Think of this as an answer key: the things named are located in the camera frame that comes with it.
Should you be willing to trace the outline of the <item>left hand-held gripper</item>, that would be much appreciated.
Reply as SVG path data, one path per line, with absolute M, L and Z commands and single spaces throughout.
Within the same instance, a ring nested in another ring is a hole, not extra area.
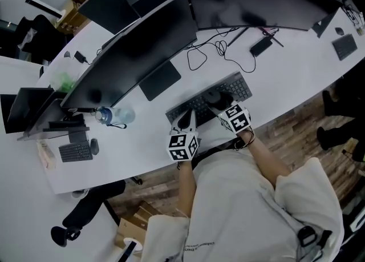
M 167 138 L 167 152 L 172 161 L 182 162 L 192 160 L 198 146 L 196 113 L 190 108 L 173 121 Z

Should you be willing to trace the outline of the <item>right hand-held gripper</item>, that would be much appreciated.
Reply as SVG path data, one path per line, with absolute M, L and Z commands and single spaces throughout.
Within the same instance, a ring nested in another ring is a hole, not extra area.
M 221 124 L 234 134 L 251 127 L 249 110 L 243 102 L 233 98 L 232 94 L 219 92 L 217 99 L 211 104 L 211 110 L 219 118 Z

